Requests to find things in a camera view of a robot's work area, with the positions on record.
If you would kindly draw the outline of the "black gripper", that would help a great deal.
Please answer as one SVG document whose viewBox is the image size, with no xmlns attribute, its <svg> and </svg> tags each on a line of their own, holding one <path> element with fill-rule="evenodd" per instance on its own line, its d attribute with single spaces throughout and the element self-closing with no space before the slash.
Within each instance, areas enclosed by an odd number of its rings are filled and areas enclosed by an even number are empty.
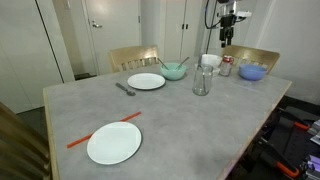
<svg viewBox="0 0 320 180">
<path fill-rule="evenodd" d="M 232 45 L 232 37 L 233 37 L 233 25 L 235 24 L 236 16 L 235 15 L 227 15 L 221 18 L 220 22 L 220 40 L 221 47 L 226 47 Z"/>
</svg>

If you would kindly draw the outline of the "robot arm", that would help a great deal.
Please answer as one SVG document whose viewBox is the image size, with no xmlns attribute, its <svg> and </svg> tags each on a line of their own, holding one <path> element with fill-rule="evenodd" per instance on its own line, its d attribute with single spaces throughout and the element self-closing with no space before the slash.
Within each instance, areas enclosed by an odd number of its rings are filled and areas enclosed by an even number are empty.
<svg viewBox="0 0 320 180">
<path fill-rule="evenodd" d="M 237 3 L 235 0 L 218 0 L 221 4 L 218 17 L 220 18 L 221 47 L 224 48 L 231 44 L 234 34 L 234 24 L 236 21 L 235 10 Z"/>
</svg>

